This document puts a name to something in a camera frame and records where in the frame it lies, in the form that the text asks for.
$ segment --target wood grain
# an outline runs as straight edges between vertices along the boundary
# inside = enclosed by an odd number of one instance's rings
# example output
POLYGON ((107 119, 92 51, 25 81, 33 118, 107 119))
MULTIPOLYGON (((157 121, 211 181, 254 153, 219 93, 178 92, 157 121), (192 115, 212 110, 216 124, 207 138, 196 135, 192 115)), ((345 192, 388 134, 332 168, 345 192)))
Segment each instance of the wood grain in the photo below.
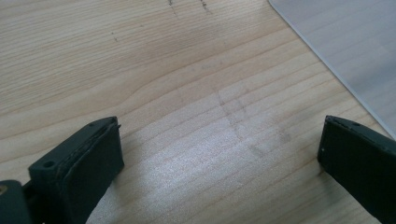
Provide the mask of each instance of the wood grain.
POLYGON ((89 223, 376 223, 320 170, 327 114, 384 133, 267 1, 0 1, 0 179, 122 124, 89 223))

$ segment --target black plastic part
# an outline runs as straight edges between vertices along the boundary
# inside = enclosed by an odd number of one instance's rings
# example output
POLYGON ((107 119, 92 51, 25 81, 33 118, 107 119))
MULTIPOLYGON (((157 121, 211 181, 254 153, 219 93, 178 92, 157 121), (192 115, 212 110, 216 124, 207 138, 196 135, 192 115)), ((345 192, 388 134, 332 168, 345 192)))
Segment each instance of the black plastic part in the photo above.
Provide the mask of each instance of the black plastic part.
POLYGON ((16 180, 0 181, 0 223, 33 223, 21 183, 16 180))
POLYGON ((31 200, 49 209, 36 220, 87 221, 124 166, 119 127, 115 117, 92 122, 29 167, 31 200))
POLYGON ((318 150, 324 170, 382 223, 396 223, 396 142, 328 116, 318 150))

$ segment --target small hole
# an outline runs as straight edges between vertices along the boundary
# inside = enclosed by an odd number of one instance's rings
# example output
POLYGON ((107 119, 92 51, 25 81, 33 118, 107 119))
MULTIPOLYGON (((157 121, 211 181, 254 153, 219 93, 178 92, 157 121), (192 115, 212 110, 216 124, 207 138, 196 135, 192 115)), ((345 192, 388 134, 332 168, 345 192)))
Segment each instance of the small hole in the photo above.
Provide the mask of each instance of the small hole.
POLYGON ((53 165, 55 165, 55 162, 54 162, 54 161, 46 161, 46 162, 43 164, 43 166, 44 166, 45 168, 50 168, 50 167, 53 166, 53 165))
POLYGON ((0 195, 6 193, 7 189, 6 185, 0 185, 0 195))

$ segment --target light wood surface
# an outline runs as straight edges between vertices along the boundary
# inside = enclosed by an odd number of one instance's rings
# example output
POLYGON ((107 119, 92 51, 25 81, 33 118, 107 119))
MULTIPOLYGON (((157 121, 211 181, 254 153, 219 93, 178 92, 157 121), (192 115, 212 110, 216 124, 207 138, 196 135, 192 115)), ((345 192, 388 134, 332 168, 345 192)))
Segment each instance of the light wood surface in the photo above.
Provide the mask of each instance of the light wood surface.
POLYGON ((376 223, 316 160, 325 115, 384 133, 267 1, 0 1, 0 179, 118 116, 89 223, 376 223))

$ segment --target white plastic sheet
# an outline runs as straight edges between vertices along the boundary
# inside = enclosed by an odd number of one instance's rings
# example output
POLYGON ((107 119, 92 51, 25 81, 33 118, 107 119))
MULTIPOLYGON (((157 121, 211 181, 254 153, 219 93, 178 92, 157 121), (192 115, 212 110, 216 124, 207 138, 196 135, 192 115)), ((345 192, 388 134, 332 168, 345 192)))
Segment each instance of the white plastic sheet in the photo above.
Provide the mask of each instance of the white plastic sheet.
POLYGON ((396 139, 396 1, 270 3, 396 139))

